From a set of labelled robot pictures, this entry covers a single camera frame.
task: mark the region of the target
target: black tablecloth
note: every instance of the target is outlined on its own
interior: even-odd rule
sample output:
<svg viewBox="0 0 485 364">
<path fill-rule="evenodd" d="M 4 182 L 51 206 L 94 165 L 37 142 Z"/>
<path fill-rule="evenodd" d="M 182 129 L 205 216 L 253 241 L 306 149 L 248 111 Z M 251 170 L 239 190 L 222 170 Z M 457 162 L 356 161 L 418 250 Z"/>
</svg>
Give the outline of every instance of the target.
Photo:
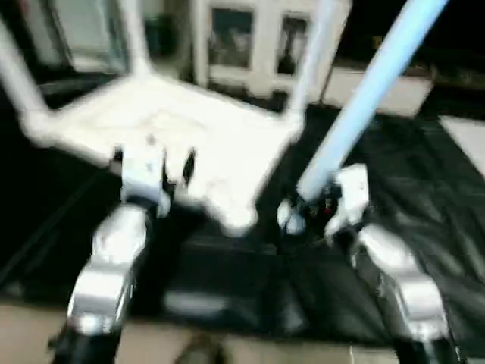
<svg viewBox="0 0 485 364">
<path fill-rule="evenodd" d="M 281 240 L 275 213 L 338 111 L 310 108 L 302 139 L 263 192 L 256 229 L 222 236 L 175 207 L 138 282 L 133 313 L 270 337 L 387 345 L 372 297 L 334 249 Z M 65 306 L 120 181 L 2 127 L 4 300 Z M 371 219 L 400 234 L 436 279 L 466 355 L 485 356 L 485 183 L 436 118 L 378 116 L 348 163 L 368 166 Z"/>
</svg>

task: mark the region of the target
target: light blue rod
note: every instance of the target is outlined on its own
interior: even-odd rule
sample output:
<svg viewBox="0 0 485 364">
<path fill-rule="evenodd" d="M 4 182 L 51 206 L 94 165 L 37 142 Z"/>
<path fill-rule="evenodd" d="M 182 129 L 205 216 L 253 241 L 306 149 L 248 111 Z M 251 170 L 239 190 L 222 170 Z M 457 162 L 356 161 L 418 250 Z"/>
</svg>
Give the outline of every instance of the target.
<svg viewBox="0 0 485 364">
<path fill-rule="evenodd" d="M 317 198 L 331 176 L 340 169 L 370 124 L 380 101 L 406 69 L 447 2 L 408 0 L 405 4 L 354 96 L 340 112 L 300 178 L 297 190 L 304 200 Z"/>
</svg>

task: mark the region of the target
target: floor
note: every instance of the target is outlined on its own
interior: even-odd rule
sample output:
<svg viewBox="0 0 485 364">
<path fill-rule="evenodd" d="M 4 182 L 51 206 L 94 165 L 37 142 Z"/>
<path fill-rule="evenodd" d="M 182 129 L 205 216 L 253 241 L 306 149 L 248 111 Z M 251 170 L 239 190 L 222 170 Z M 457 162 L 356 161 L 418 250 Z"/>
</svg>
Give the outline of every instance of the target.
<svg viewBox="0 0 485 364">
<path fill-rule="evenodd" d="M 0 306 L 0 353 L 2 362 L 48 363 L 47 342 L 64 322 L 64 312 L 19 306 Z M 170 325 L 129 322 L 117 364 L 172 364 L 193 335 L 193 331 Z M 230 364 L 391 364 L 391 352 L 373 353 L 349 347 L 321 344 L 282 344 L 247 337 L 222 339 Z"/>
</svg>

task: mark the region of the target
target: white cabinet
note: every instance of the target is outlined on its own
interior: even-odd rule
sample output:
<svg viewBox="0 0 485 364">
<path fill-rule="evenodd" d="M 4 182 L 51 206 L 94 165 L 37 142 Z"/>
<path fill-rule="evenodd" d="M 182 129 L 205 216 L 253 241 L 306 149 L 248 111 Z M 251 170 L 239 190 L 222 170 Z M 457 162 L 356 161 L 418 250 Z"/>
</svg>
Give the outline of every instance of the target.
<svg viewBox="0 0 485 364">
<path fill-rule="evenodd" d="M 309 101 L 317 102 L 330 72 L 351 0 L 333 7 Z M 196 82 L 241 86 L 252 95 L 289 92 L 318 0 L 192 0 Z"/>
</svg>

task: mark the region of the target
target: white box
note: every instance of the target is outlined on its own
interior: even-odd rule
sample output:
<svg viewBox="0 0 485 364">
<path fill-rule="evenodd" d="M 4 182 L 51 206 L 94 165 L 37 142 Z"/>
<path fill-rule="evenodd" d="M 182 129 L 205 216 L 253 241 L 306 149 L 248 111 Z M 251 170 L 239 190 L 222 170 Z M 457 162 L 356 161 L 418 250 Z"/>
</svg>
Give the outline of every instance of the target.
<svg viewBox="0 0 485 364">
<path fill-rule="evenodd" d="M 334 67 L 325 89 L 322 102 L 342 108 L 364 78 L 365 70 Z M 433 89 L 431 78 L 400 76 L 380 102 L 377 112 L 414 117 Z"/>
</svg>

